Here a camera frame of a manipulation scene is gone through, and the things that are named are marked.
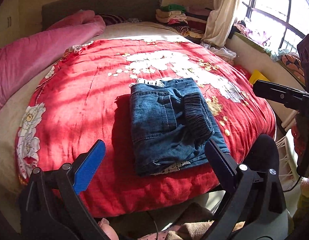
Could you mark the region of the green sleeve forearm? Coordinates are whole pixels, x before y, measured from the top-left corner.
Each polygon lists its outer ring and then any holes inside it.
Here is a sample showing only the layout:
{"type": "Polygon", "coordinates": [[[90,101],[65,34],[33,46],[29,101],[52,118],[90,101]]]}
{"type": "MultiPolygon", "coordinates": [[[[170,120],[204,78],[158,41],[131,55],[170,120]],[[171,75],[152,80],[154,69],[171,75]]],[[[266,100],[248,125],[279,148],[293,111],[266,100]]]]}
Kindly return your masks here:
{"type": "Polygon", "coordinates": [[[292,239],[309,239],[309,198],[303,194],[299,198],[293,222],[292,239]]]}

